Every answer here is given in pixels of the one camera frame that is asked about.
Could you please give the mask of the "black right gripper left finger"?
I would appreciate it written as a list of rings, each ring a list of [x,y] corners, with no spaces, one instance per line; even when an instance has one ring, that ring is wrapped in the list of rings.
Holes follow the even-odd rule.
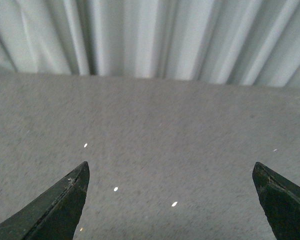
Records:
[[[0,240],[71,240],[90,180],[84,161],[23,209],[0,223]]]

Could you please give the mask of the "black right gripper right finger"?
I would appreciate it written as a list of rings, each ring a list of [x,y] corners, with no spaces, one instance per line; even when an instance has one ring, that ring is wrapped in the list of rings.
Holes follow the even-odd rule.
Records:
[[[261,162],[252,179],[275,238],[300,240],[300,187]]]

